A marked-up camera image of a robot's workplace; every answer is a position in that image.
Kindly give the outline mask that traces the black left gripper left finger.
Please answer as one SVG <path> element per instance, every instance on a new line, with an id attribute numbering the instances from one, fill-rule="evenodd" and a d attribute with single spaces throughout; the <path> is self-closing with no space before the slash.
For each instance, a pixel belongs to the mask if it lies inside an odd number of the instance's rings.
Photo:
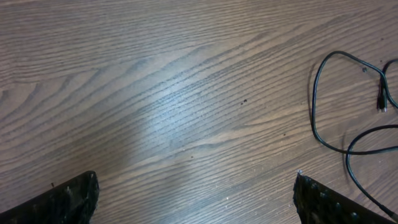
<path id="1" fill-rule="evenodd" d="M 1 213 L 1 224 L 89 223 L 98 203 L 96 172 L 86 171 Z"/>

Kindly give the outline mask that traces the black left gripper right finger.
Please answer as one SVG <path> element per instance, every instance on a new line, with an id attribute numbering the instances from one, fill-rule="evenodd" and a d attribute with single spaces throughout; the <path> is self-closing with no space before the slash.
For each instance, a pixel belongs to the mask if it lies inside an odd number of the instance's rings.
<path id="1" fill-rule="evenodd" d="M 319 183 L 302 171 L 294 184 L 294 205 L 302 223 L 319 224 L 394 224 L 395 213 L 385 217 Z"/>

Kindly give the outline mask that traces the black USB cable long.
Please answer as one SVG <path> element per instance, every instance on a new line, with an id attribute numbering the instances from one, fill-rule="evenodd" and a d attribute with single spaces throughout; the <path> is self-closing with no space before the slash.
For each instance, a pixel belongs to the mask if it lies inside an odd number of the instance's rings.
<path id="1" fill-rule="evenodd" d="M 361 60 L 354 55 L 351 55 L 347 52 L 336 50 L 332 51 L 329 54 L 326 55 L 326 57 L 322 60 L 322 62 L 319 65 L 319 68 L 316 72 L 314 81 L 313 81 L 313 88 L 312 88 L 312 100 L 311 100 L 311 110 L 310 110 L 310 124 L 311 124 L 311 129 L 314 138 L 322 145 L 325 147 L 331 149 L 332 151 L 339 152 L 341 154 L 345 155 L 345 166 L 348 171 L 348 175 L 351 178 L 351 180 L 354 182 L 354 184 L 357 186 L 357 188 L 370 200 L 372 201 L 373 204 L 377 205 L 386 215 L 389 216 L 389 218 L 393 219 L 395 222 L 397 221 L 397 213 L 393 212 L 391 209 L 387 208 L 385 205 L 383 205 L 381 202 L 377 201 L 373 196 L 371 196 L 364 188 L 363 186 L 359 183 L 357 178 L 355 177 L 351 164 L 350 164 L 350 159 L 351 156 L 368 156 L 368 155 L 375 155 L 375 154 L 383 154 L 383 153 L 388 153 L 388 152 L 396 152 L 397 151 L 397 146 L 391 146 L 391 147 L 386 147 L 382 149 L 375 149 L 372 151 L 354 151 L 353 148 L 355 144 L 362 139 L 363 137 L 367 136 L 368 134 L 374 133 L 376 131 L 382 131 L 385 129 L 396 129 L 397 125 L 396 124 L 387 124 L 384 126 L 377 126 L 375 128 L 371 128 L 369 130 L 366 130 L 365 132 L 359 134 L 356 136 L 351 142 L 350 145 L 346 150 L 343 149 L 338 149 L 337 147 L 334 147 L 330 144 L 328 144 L 326 141 L 322 139 L 322 137 L 319 135 L 318 130 L 317 130 L 317 90 L 318 90 L 318 82 L 320 80 L 322 71 L 324 69 L 324 66 L 326 63 L 335 55 L 342 55 L 344 57 L 347 57 L 351 60 L 353 60 L 356 63 L 359 63 L 366 68 L 369 68 L 371 70 L 374 70 L 376 73 L 379 74 L 379 90 L 378 90 L 378 95 L 377 95 L 377 108 L 378 110 L 381 111 L 386 111 L 387 110 L 387 103 L 390 103 L 393 107 L 397 107 L 397 102 L 393 99 L 391 96 L 391 93 L 389 91 L 388 87 L 388 82 L 386 78 L 386 72 L 388 71 L 389 67 L 393 63 L 397 63 L 397 59 L 392 59 L 386 62 L 386 64 L 383 66 L 382 69 L 377 68 L 376 66 L 365 62 L 364 60 Z"/>

